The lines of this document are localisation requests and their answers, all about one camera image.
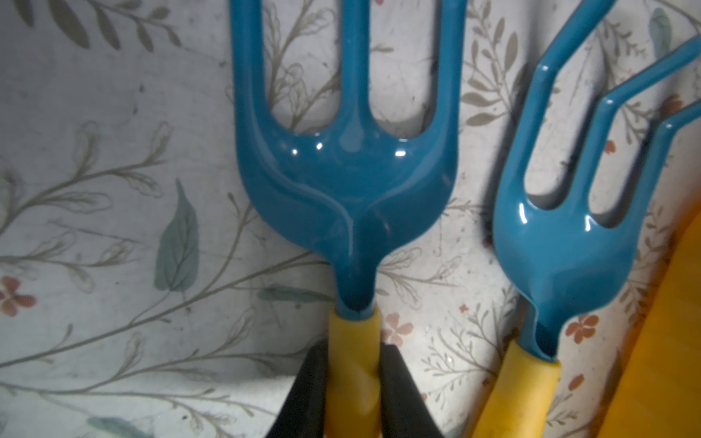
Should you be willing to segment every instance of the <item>fork tine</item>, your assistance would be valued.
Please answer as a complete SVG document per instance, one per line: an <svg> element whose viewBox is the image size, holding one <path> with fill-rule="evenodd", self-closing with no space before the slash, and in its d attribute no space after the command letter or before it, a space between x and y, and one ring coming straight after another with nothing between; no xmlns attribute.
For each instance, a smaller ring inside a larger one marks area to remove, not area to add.
<svg viewBox="0 0 701 438"><path fill-rule="evenodd" d="M655 192L655 186L660 178L660 173L662 173L662 168L665 166L667 152L676 132L699 117L701 117L701 100L697 100L667 117L655 129L640 178L633 192L630 207L622 222L623 226L633 230L636 234L645 219L650 199Z"/></svg>
<svg viewBox="0 0 701 438"><path fill-rule="evenodd" d="M236 128L262 122L279 129L266 102L260 0L232 1L231 27Z"/></svg>
<svg viewBox="0 0 701 438"><path fill-rule="evenodd" d="M372 117L369 102L370 0L344 0L341 12L341 106L339 118L360 111Z"/></svg>
<svg viewBox="0 0 701 438"><path fill-rule="evenodd" d="M540 59L533 73L500 186L511 186L525 192L526 169L543 123L555 76L614 3L615 0L583 0Z"/></svg>
<svg viewBox="0 0 701 438"><path fill-rule="evenodd" d="M619 108L633 96L692 62L699 54L701 36L695 36L599 100L565 203L586 205L589 202L589 191L604 152L613 118Z"/></svg>
<svg viewBox="0 0 701 438"><path fill-rule="evenodd" d="M467 0L444 0L441 4L438 85L433 122L442 125L455 126L458 123L466 7Z"/></svg>

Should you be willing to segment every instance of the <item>yellow handle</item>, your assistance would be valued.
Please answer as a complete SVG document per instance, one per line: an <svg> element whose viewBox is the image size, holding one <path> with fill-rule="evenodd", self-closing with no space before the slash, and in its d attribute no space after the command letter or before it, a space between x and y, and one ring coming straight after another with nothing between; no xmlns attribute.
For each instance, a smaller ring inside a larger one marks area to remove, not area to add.
<svg viewBox="0 0 701 438"><path fill-rule="evenodd" d="M325 434L328 438L380 435L380 312L348 321L329 316L329 369Z"/></svg>
<svg viewBox="0 0 701 438"><path fill-rule="evenodd" d="M701 437L701 212L674 250L599 438Z"/></svg>
<svg viewBox="0 0 701 438"><path fill-rule="evenodd" d="M540 438L562 366L509 345L472 438Z"/></svg>

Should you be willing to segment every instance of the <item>small red flower print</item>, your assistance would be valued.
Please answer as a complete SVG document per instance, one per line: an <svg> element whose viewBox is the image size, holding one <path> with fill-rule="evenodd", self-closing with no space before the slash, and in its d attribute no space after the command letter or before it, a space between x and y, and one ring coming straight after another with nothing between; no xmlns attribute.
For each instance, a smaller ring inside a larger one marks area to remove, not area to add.
<svg viewBox="0 0 701 438"><path fill-rule="evenodd" d="M0 310L7 316L17 315L17 306L30 308L36 304L32 295L19 295L15 292L20 286L20 281L14 277L2 277L0 279Z"/></svg>
<svg viewBox="0 0 701 438"><path fill-rule="evenodd" d="M569 326L567 326L565 335L574 335L575 343L582 343L582 341L584 341L584 338L591 338L592 336L594 336L594 334L597 332L594 326L596 326L597 324L599 324L598 316L589 315L588 313L585 313L584 315L579 317L577 322L573 322Z"/></svg>
<svg viewBox="0 0 701 438"><path fill-rule="evenodd" d="M667 118L674 113L679 112L679 110L684 106L684 102L679 99L679 95L674 93L662 102L662 108L660 108L660 117Z"/></svg>
<svg viewBox="0 0 701 438"><path fill-rule="evenodd" d="M579 376L575 376L575 378L572 379L570 384L567 386L567 389L570 391L574 391L575 389L579 388L580 385L584 382L584 374L580 374Z"/></svg>
<svg viewBox="0 0 701 438"><path fill-rule="evenodd" d="M607 155L611 155L612 153L615 152L615 143L613 140L608 140L606 142L606 146L604 147L604 152L606 152Z"/></svg>
<svg viewBox="0 0 701 438"><path fill-rule="evenodd" d="M397 347L401 347L404 341L400 335L406 336L414 330L414 325L410 322L399 325L399 313L391 313L387 315L385 321L391 329L383 329L380 332L383 342L393 343Z"/></svg>

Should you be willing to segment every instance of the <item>glossy blue paint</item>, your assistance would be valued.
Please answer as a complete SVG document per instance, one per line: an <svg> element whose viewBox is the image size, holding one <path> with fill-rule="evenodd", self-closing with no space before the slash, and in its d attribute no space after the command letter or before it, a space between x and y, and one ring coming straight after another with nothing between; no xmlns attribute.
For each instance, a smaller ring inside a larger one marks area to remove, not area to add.
<svg viewBox="0 0 701 438"><path fill-rule="evenodd" d="M458 165L458 106L466 0L441 11L437 109L428 129L400 139L368 101L370 0L341 11L341 106L313 135L284 129L266 103L260 0L232 0L236 151L258 213L288 240L334 268L336 309L372 315L382 258L424 233L448 202Z"/></svg>
<svg viewBox="0 0 701 438"><path fill-rule="evenodd" d="M584 0L548 48L533 75L507 158L494 211L494 247L508 277L531 304L519 339L523 349L557 359L558 338L570 317L609 303L632 267L650 198L676 131L701 116L701 102L659 123L625 218L599 224L588 206L594 174L616 111L628 99L687 65L701 53L697 36L599 100L569 193L553 210L536 207L524 178L557 72L596 27L613 0Z"/></svg>

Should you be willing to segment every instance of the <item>white floral background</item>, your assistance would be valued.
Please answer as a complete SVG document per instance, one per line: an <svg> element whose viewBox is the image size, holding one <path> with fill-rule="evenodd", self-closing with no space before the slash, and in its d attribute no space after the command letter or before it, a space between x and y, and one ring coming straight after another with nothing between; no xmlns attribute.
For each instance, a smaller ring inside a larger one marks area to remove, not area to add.
<svg viewBox="0 0 701 438"><path fill-rule="evenodd" d="M517 336L489 235L494 169L529 69L576 0L468 6L454 197L379 271L383 338L436 423L475 422ZM268 100L293 129L339 102L332 0L264 2ZM437 4L373 0L370 98L390 132L432 114ZM0 3L0 435L262 437L325 333L329 267L256 215L237 173L229 5ZM594 95L701 32L695 0L620 0L558 76L526 184L551 191ZM699 62L617 115L592 194L614 205L648 123L701 97ZM619 297L562 333L546 437L593 436L672 226L701 189L701 121L676 137Z"/></svg>

